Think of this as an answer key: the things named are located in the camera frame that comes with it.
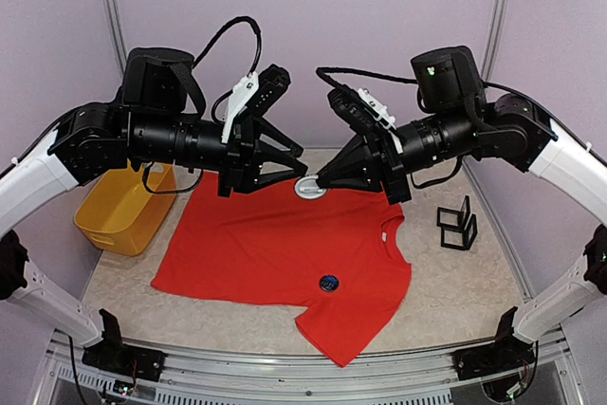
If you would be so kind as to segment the blue brooch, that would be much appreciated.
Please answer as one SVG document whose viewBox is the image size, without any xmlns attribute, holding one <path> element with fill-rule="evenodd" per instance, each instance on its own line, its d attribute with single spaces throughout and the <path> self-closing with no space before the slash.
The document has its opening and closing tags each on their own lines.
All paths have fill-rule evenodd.
<svg viewBox="0 0 607 405">
<path fill-rule="evenodd" d="M 319 186 L 317 179 L 316 175 L 299 178 L 294 184 L 295 194 L 304 200 L 316 200 L 325 196 L 327 190 Z"/>
</svg>

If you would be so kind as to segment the red t-shirt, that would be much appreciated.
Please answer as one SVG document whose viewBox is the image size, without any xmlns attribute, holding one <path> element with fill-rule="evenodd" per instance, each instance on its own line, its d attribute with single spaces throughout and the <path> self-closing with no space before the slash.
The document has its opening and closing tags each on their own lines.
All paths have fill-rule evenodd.
<svg viewBox="0 0 607 405">
<path fill-rule="evenodd" d="M 256 193 L 217 194 L 206 175 L 192 193 L 152 280 L 198 300 L 291 305 L 303 337 L 338 366 L 355 359 L 405 300 L 412 267 L 396 234 L 404 214 L 379 193 L 336 191 L 316 200 L 292 181 Z M 339 289 L 319 279 L 335 275 Z"/>
</svg>

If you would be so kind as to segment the white round brooch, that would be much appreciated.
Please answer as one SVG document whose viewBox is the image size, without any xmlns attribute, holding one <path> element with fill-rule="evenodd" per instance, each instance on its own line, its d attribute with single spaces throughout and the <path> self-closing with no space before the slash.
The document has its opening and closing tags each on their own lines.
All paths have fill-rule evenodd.
<svg viewBox="0 0 607 405">
<path fill-rule="evenodd" d="M 319 287 L 323 292 L 332 293 L 339 289 L 340 280 L 335 275 L 323 275 L 319 279 Z"/>
</svg>

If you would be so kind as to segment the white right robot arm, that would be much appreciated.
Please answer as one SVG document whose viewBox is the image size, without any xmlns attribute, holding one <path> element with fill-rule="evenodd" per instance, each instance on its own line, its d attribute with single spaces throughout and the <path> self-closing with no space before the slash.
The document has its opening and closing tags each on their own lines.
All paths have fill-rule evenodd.
<svg viewBox="0 0 607 405">
<path fill-rule="evenodd" d="M 488 101 L 488 82 L 466 46 L 422 53 L 411 65 L 424 118 L 401 126 L 373 96 L 339 83 L 338 68 L 317 69 L 330 86 L 330 107 L 354 132 L 319 171 L 321 190 L 383 193 L 390 203 L 402 203 L 411 197 L 417 171 L 448 159 L 495 157 L 605 221 L 605 161 L 543 106 L 512 88 Z"/>
</svg>

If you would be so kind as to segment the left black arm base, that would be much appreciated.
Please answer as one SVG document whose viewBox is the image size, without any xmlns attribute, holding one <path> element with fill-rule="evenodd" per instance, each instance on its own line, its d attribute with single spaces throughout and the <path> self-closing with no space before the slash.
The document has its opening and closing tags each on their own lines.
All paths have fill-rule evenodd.
<svg viewBox="0 0 607 405">
<path fill-rule="evenodd" d="M 118 319 L 105 309 L 99 313 L 102 321 L 101 340 L 84 348 L 83 363 L 133 380 L 159 382 L 166 354 L 160 350 L 127 344 L 122 338 Z"/>
</svg>

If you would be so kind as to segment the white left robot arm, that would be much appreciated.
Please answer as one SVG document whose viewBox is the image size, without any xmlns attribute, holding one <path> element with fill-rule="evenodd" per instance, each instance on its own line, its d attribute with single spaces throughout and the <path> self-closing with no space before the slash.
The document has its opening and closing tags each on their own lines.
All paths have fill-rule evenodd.
<svg viewBox="0 0 607 405">
<path fill-rule="evenodd" d="M 251 69 L 231 90 L 225 121 L 217 124 L 204 119 L 206 99 L 193 76 L 197 65 L 182 50 L 131 50 L 112 101 L 61 115 L 1 175 L 2 298 L 31 308 L 115 372 L 133 361 L 117 319 L 84 309 L 44 281 L 14 229 L 55 197 L 111 170 L 146 171 L 163 163 L 214 171 L 223 197 L 303 176 L 301 146 L 265 118 L 286 92 L 288 72 L 277 65 Z"/>
</svg>

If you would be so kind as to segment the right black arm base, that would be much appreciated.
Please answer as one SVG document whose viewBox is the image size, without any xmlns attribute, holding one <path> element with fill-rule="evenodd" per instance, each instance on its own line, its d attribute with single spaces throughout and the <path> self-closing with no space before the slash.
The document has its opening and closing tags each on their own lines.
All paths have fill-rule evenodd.
<svg viewBox="0 0 607 405">
<path fill-rule="evenodd" d="M 452 354 L 459 380 L 498 374 L 537 360 L 534 344 L 514 337 L 513 322 L 517 310 L 518 307 L 513 306 L 502 315 L 491 342 L 459 349 Z"/>
</svg>

